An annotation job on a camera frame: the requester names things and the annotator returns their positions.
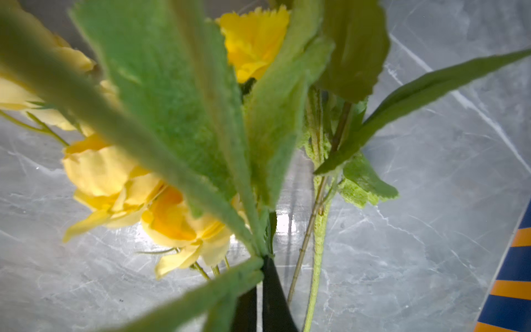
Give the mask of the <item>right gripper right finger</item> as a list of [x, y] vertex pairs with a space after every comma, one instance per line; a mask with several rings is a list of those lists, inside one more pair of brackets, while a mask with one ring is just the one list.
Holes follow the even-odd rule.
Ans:
[[262, 323], [265, 332], [298, 332], [274, 260], [264, 257]]

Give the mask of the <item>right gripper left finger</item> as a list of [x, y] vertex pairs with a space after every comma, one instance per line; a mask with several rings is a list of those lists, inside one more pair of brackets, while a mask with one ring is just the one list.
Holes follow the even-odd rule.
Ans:
[[231, 332], [257, 331], [257, 288], [249, 290], [238, 298]]

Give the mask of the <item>background yellow poppy spray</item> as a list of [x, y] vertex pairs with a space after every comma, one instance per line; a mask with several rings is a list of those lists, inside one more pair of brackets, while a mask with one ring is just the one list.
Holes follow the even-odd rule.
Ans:
[[268, 213], [279, 199], [306, 93], [326, 68], [321, 1], [296, 1], [272, 66], [241, 95], [219, 27], [201, 1], [79, 1], [71, 18], [117, 87], [127, 119], [106, 142], [179, 189], [192, 210], [227, 225], [250, 258], [123, 331], [177, 331], [206, 314], [231, 331], [238, 298], [263, 287]]

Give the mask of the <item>yellow rose spray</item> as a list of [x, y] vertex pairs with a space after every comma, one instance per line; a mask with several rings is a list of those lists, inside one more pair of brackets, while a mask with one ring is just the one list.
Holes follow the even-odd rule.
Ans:
[[40, 25], [1, 19], [1, 108], [66, 130], [113, 138], [127, 124], [91, 85], [95, 62]]

